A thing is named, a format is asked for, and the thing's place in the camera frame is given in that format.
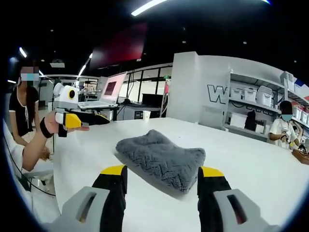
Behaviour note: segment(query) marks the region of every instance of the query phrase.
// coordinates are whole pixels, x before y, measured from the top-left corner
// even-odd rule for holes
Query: computer monitor
[[[117,102],[125,77],[126,72],[109,77],[103,88],[100,100]]]

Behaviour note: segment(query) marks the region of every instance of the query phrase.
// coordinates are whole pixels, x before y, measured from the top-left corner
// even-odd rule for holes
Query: black ceiling
[[[10,27],[10,57],[21,58],[21,46],[29,59],[39,62],[44,74],[78,74],[93,48],[113,32],[148,22],[141,62],[97,71],[86,68],[83,75],[110,75],[120,68],[172,62],[174,53],[197,51],[199,55],[256,60],[308,83],[305,9],[301,1],[270,1],[269,5],[261,0],[168,0],[137,17],[130,13],[147,0],[107,1],[92,6],[88,14],[53,11],[53,17],[45,13],[29,26]],[[63,60],[66,68],[51,68],[53,59]]]

